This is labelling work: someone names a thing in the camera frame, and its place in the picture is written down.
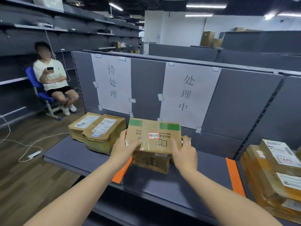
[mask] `hand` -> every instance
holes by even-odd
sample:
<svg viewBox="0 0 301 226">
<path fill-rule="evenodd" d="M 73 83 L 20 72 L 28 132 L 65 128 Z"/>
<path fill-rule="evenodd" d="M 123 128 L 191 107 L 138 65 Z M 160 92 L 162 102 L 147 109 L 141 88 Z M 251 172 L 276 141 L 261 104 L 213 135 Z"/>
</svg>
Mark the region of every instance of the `hand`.
<svg viewBox="0 0 301 226">
<path fill-rule="evenodd" d="M 52 74 L 53 72 L 54 70 L 47 70 L 47 68 L 43 70 L 43 74 Z"/>
<path fill-rule="evenodd" d="M 189 138 L 183 136 L 183 146 L 179 150 L 174 139 L 172 139 L 172 157 L 175 167 L 182 176 L 188 171 L 196 171 L 198 166 L 198 154 L 194 147 L 190 146 Z"/>
<path fill-rule="evenodd" d="M 141 144 L 141 141 L 136 140 L 132 144 L 126 146 L 126 131 L 120 133 L 111 151 L 109 162 L 113 163 L 120 170 L 128 162 L 134 150 Z"/>
</svg>

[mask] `orange tape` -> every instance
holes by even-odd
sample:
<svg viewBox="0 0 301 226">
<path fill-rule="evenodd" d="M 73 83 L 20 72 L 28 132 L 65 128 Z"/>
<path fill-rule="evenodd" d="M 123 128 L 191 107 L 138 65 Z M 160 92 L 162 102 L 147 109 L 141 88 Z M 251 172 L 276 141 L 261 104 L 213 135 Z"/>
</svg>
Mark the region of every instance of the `orange tape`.
<svg viewBox="0 0 301 226">
<path fill-rule="evenodd" d="M 243 197 L 246 197 L 235 160 L 226 158 L 226 161 L 227 161 L 227 166 L 228 166 L 228 171 L 229 171 L 233 191 L 237 194 L 242 195 Z"/>
<path fill-rule="evenodd" d="M 124 167 L 121 168 L 120 171 L 117 172 L 117 174 L 115 174 L 114 178 L 112 179 L 112 182 L 118 183 L 120 184 L 124 175 L 126 174 L 126 171 L 128 170 L 128 167 L 130 166 L 131 162 L 132 162 L 133 158 L 132 156 L 130 157 L 130 159 L 128 160 L 128 162 L 125 164 Z"/>
</svg>

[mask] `hair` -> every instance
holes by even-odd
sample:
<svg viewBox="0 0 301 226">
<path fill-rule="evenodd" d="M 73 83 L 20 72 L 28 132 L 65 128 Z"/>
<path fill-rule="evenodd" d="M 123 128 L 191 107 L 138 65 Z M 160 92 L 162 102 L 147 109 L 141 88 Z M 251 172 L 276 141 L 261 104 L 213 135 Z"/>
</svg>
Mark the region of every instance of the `hair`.
<svg viewBox="0 0 301 226">
<path fill-rule="evenodd" d="M 51 52 L 51 48 L 50 48 L 49 44 L 47 44 L 47 43 L 44 42 L 44 41 L 40 41 L 40 42 L 36 42 L 36 43 L 35 43 L 35 50 L 36 50 L 36 52 L 38 52 L 38 47 L 45 47 L 45 48 L 48 48 L 49 51 Z"/>
</svg>

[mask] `fluorescent light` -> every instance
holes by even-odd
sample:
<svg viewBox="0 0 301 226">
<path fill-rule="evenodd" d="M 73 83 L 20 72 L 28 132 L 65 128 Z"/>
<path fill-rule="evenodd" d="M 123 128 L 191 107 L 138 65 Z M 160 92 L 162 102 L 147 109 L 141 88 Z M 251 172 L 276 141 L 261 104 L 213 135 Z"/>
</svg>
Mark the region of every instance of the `fluorescent light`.
<svg viewBox="0 0 301 226">
<path fill-rule="evenodd" d="M 120 8 L 119 6 L 115 5 L 115 4 L 112 3 L 112 2 L 110 2 L 109 5 L 112 6 L 112 7 L 114 7 L 114 8 L 116 8 L 116 9 L 118 9 L 119 11 L 123 11 L 122 8 Z"/>
<path fill-rule="evenodd" d="M 196 14 L 196 15 L 185 15 L 188 17 L 209 17 L 209 16 L 213 16 L 213 14 Z"/>
<path fill-rule="evenodd" d="M 278 16 L 292 16 L 292 17 L 301 17 L 301 14 L 298 13 L 280 13 Z"/>
<path fill-rule="evenodd" d="M 273 17 L 275 16 L 275 14 L 268 14 L 268 15 L 265 15 L 264 17 L 265 17 L 265 20 L 270 20 L 270 19 L 272 19 Z"/>
<path fill-rule="evenodd" d="M 186 5 L 187 8 L 224 9 L 227 5 Z"/>
</svg>

